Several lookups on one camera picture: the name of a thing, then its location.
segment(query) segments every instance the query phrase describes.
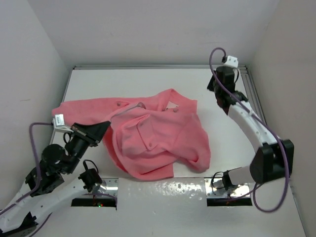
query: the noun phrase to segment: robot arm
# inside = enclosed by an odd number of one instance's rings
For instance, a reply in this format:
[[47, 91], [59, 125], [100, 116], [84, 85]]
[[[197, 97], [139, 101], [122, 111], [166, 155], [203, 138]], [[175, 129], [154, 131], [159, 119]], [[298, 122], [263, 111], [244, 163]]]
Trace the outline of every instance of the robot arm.
[[29, 235], [50, 213], [102, 184], [95, 169], [86, 169], [69, 185], [53, 192], [64, 182], [61, 174], [73, 173], [87, 148], [98, 145], [110, 124], [109, 121], [94, 125], [75, 123], [71, 127], [73, 132], [65, 148], [51, 144], [43, 150], [39, 163], [40, 175], [34, 168], [13, 200], [0, 211], [0, 237]]
[[[251, 142], [256, 151], [256, 155], [249, 166], [224, 172], [222, 181], [217, 183], [217, 185], [218, 187], [225, 187], [226, 190], [234, 188], [239, 184], [264, 184], [285, 177], [284, 160], [275, 136], [258, 120], [254, 119], [253, 115], [256, 116], [256, 114], [252, 110], [248, 99], [241, 92], [235, 91], [235, 74], [233, 70], [235, 67], [230, 63], [224, 63], [224, 66], [216, 68], [214, 73], [221, 84], [240, 100], [242, 105], [237, 103], [237, 101], [219, 85], [214, 76], [207, 89], [215, 92], [217, 104], [239, 125]], [[281, 143], [287, 156], [289, 173], [291, 174], [294, 145], [290, 140], [281, 140]]]

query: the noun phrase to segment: black bracket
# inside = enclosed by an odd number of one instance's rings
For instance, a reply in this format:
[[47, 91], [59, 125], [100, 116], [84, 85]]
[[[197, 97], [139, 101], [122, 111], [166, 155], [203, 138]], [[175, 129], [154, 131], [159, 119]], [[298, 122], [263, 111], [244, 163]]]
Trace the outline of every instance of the black bracket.
[[91, 192], [94, 187], [102, 184], [102, 179], [100, 178], [98, 172], [95, 169], [88, 169], [79, 176], [85, 186], [84, 189], [87, 189], [88, 192]]
[[[235, 73], [232, 68], [227, 66], [217, 67], [214, 73], [223, 86], [235, 97], [237, 97], [238, 100], [248, 101], [247, 97], [242, 92], [235, 90]], [[228, 115], [230, 105], [236, 104], [236, 100], [220, 87], [214, 76], [212, 76], [207, 89], [215, 93], [217, 105]]]
[[[293, 169], [294, 145], [290, 140], [281, 141], [286, 153], [289, 173]], [[278, 143], [260, 147], [250, 164], [250, 173], [258, 184], [285, 177], [284, 160]]]
[[[39, 188], [31, 194], [31, 197], [51, 193], [55, 188], [64, 182], [63, 177], [59, 173], [47, 175], [42, 169], [42, 160], [39, 164], [41, 167], [41, 181]], [[32, 169], [32, 171], [26, 176], [25, 183], [29, 185], [31, 190], [35, 187], [37, 178], [36, 168]]]
[[73, 131], [70, 134], [71, 139], [66, 143], [65, 148], [58, 144], [51, 144], [42, 152], [41, 158], [49, 175], [73, 173], [88, 147], [96, 147], [110, 125], [110, 121], [93, 125], [74, 123], [71, 126]]

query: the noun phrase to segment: white table surface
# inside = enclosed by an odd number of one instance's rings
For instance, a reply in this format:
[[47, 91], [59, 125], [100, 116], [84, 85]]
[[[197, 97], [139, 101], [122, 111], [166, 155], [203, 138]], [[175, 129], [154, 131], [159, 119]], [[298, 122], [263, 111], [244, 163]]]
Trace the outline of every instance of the white table surface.
[[[174, 164], [175, 178], [138, 182], [114, 166], [101, 143], [89, 148], [84, 158], [96, 162], [102, 177], [118, 177], [118, 210], [104, 207], [68, 207], [53, 213], [39, 236], [256, 236], [302, 237], [304, 231], [290, 190], [282, 208], [265, 214], [252, 206], [207, 207], [203, 177], [250, 164], [254, 151], [240, 128], [218, 108], [206, 90], [209, 69], [73, 70], [65, 101], [98, 97], [144, 97], [174, 88], [197, 99], [197, 113], [209, 135], [211, 165], [195, 173]], [[245, 93], [242, 79], [237, 90]], [[63, 144], [55, 133], [53, 143]], [[80, 163], [66, 183], [84, 171]], [[284, 180], [266, 184], [258, 202], [273, 207], [281, 196]]]

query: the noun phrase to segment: white wall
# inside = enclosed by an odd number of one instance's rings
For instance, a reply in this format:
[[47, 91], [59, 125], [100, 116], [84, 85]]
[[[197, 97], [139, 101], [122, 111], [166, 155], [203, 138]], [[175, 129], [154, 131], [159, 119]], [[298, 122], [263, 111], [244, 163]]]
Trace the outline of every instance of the white wall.
[[292, 183], [316, 236], [316, 1], [281, 0], [252, 61], [267, 123], [295, 146]]
[[[28, 135], [34, 121], [51, 120], [69, 72], [27, 1], [0, 7], [0, 209], [16, 194], [35, 166]], [[51, 128], [36, 128], [38, 151]]]
[[[223, 46], [248, 63], [278, 0], [28, 0], [70, 68], [208, 64]], [[216, 54], [219, 62], [221, 54]]]

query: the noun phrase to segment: garment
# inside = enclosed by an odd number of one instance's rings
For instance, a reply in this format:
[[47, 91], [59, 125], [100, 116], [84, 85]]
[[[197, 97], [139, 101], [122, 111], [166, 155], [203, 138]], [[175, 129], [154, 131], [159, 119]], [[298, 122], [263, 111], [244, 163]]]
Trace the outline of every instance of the garment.
[[[168, 109], [170, 102], [176, 107]], [[116, 166], [135, 178], [173, 177], [177, 160], [199, 172], [209, 168], [208, 136], [197, 116], [197, 101], [174, 89], [152, 97], [64, 102], [52, 114], [63, 114], [67, 125], [110, 120], [103, 143]]]

